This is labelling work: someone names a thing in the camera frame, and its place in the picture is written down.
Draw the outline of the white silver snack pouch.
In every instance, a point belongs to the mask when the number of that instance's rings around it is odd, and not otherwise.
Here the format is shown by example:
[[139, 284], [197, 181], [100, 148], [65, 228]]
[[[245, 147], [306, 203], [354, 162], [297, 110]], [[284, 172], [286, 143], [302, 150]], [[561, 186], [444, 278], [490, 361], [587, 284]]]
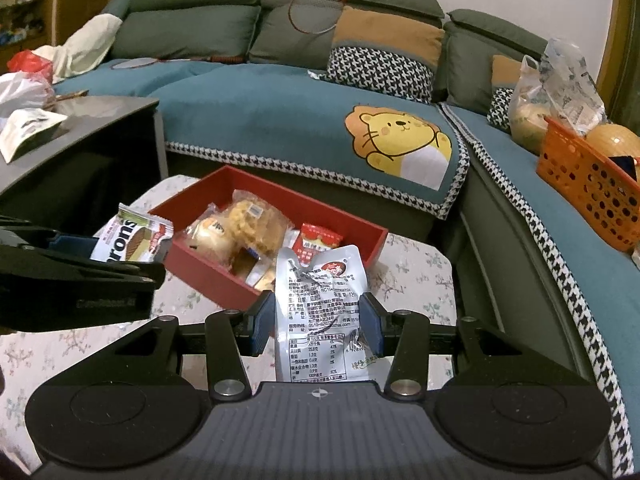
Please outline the white silver snack pouch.
[[276, 265], [276, 376], [279, 382], [379, 380], [390, 363], [372, 353], [358, 301], [369, 290], [354, 245], [319, 252], [303, 266], [282, 248]]

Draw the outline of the white wafer packet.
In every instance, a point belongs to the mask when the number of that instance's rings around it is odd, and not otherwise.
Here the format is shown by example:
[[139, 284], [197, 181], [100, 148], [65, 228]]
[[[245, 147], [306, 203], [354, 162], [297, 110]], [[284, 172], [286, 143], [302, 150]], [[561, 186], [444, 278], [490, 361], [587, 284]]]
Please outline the white wafer packet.
[[120, 204], [116, 216], [101, 231], [91, 259], [163, 263], [173, 237], [171, 221]]

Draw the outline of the red cardboard box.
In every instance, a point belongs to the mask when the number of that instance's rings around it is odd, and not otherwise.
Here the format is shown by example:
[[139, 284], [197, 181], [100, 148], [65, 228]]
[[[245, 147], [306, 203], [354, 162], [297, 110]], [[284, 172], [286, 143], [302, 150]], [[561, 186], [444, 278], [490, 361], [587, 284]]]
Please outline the red cardboard box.
[[340, 234], [345, 245], [358, 247], [367, 269], [378, 261], [388, 229], [241, 169], [224, 166], [151, 210], [152, 214], [171, 221], [177, 232], [165, 259], [166, 270], [219, 307], [245, 311], [258, 297], [258, 291], [220, 264], [194, 252], [179, 232], [190, 226], [209, 204], [229, 205], [235, 190], [252, 192], [277, 207], [294, 226], [310, 223]]

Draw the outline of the crispy pastry clear bag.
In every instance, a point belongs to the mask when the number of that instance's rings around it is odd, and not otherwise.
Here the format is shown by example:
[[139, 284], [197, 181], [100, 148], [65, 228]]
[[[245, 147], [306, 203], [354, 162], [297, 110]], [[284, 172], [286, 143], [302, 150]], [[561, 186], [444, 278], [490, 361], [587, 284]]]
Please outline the crispy pastry clear bag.
[[277, 255], [285, 234], [294, 228], [293, 222], [277, 207], [247, 190], [233, 191], [224, 216], [234, 239], [258, 257]]

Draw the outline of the red spicy strip packet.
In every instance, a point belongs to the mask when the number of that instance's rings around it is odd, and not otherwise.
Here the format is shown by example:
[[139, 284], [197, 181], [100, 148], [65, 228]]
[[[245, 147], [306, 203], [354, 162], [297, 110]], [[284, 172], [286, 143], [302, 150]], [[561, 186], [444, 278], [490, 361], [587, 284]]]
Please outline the red spicy strip packet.
[[322, 226], [303, 223], [294, 242], [292, 251], [300, 264], [306, 266], [319, 252], [326, 252], [341, 245], [343, 237]]

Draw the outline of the floral tablecloth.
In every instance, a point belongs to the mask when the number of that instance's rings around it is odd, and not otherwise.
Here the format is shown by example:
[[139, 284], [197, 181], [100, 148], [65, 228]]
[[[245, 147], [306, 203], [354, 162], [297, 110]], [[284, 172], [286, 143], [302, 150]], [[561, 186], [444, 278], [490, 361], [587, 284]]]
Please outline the floral tablecloth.
[[[130, 207], [149, 211], [196, 180], [169, 177], [149, 188]], [[368, 282], [370, 291], [386, 310], [407, 309], [426, 315], [434, 324], [456, 324], [451, 264], [432, 246], [388, 234], [378, 262], [368, 271]], [[163, 287], [155, 293], [152, 316], [175, 315], [181, 324], [191, 324], [204, 322], [207, 315], [220, 310], [218, 304], [167, 273]], [[35, 388], [144, 323], [1, 335], [1, 453], [25, 474], [36, 470], [41, 462], [24, 419], [27, 400]], [[272, 338], [261, 356], [242, 359], [254, 391], [261, 382], [276, 380]], [[365, 365], [375, 372], [375, 379], [383, 387], [390, 358], [372, 359], [358, 358], [357, 366]], [[181, 375], [195, 388], [206, 390], [204, 356], [185, 356]], [[427, 389], [438, 389], [451, 377], [450, 356], [431, 356]]]

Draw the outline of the round bun clear bag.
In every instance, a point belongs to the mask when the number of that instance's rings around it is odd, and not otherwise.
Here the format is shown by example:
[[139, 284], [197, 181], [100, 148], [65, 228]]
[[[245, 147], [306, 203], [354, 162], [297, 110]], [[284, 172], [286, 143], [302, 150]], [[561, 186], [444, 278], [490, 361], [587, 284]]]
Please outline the round bun clear bag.
[[229, 270], [240, 250], [231, 233], [228, 218], [215, 204], [209, 204], [204, 212], [183, 231], [186, 244], [209, 261]]

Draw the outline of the white paper bag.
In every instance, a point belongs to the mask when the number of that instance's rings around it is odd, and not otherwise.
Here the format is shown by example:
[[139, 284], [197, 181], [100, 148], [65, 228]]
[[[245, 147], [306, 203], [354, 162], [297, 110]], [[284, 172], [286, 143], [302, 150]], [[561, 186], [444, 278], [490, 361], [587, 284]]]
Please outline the white paper bag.
[[40, 108], [14, 110], [1, 131], [1, 155], [9, 164], [53, 139], [67, 116]]

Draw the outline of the teal lion sofa cover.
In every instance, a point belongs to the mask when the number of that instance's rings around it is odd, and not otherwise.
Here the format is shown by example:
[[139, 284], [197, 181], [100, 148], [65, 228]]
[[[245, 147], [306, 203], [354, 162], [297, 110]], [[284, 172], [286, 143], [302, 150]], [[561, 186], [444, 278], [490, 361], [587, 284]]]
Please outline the teal lion sofa cover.
[[469, 170], [438, 107], [332, 84], [304, 68], [111, 60], [54, 88], [156, 99], [172, 154], [331, 182], [440, 220]]

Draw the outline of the white cloth on sofa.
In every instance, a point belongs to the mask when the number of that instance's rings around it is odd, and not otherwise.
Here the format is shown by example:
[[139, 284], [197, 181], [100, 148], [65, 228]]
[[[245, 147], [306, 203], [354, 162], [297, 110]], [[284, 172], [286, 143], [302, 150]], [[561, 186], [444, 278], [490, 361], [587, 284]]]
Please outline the white cloth on sofa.
[[60, 46], [41, 46], [35, 55], [52, 63], [53, 82], [73, 78], [94, 70], [115, 42], [122, 19], [111, 13], [103, 13], [74, 32]]

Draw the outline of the orange plastic basket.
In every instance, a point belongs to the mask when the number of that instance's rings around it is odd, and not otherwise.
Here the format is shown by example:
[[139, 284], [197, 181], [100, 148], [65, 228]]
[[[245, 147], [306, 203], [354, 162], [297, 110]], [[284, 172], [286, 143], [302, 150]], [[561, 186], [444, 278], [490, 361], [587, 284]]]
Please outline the orange plastic basket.
[[557, 120], [546, 123], [536, 173], [602, 240], [630, 254], [639, 243], [639, 183]]

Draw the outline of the dark green sofa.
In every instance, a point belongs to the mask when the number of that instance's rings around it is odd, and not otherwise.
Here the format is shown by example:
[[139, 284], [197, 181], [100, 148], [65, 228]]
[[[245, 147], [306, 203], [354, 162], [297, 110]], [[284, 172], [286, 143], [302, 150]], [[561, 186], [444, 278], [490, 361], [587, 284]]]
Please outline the dark green sofa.
[[[426, 236], [454, 257], [469, 315], [495, 324], [535, 350], [584, 370], [613, 407], [608, 438], [614, 474], [639, 469], [639, 275], [536, 173], [536, 157], [487, 121], [491, 62], [540, 58], [546, 43], [496, 16], [444, 13], [434, 0], [418, 21], [442, 26], [433, 105], [462, 136], [470, 169], [444, 220], [386, 198], [252, 168], [383, 226]], [[288, 20], [288, 0], [262, 0], [243, 64], [326, 71], [333, 36], [305, 35]], [[169, 165], [201, 174], [219, 162], [169, 152]]]

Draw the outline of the houndstooth tan pillow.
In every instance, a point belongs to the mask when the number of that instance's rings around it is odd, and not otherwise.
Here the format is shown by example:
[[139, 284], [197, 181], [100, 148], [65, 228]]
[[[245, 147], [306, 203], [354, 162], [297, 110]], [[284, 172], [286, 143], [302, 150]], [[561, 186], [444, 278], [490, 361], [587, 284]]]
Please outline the houndstooth tan pillow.
[[403, 16], [346, 6], [326, 66], [334, 84], [428, 103], [444, 31]]

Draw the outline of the yellow round fruit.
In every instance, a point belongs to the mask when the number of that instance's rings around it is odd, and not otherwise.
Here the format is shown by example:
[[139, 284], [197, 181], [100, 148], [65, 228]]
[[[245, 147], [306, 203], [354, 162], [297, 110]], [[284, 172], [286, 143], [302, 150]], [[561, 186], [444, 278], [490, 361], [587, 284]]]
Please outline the yellow round fruit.
[[586, 141], [606, 157], [631, 156], [631, 174], [639, 180], [640, 140], [634, 132], [621, 125], [601, 124], [587, 133]]

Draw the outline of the clear plastic bag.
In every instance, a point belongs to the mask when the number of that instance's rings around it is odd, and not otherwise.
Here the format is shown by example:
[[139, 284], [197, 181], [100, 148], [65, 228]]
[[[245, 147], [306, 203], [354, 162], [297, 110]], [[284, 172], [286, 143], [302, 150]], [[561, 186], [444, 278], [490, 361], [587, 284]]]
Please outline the clear plastic bag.
[[508, 111], [512, 139], [538, 155], [554, 118], [578, 136], [606, 121], [605, 106], [582, 51], [570, 41], [552, 38], [539, 61], [523, 58]]

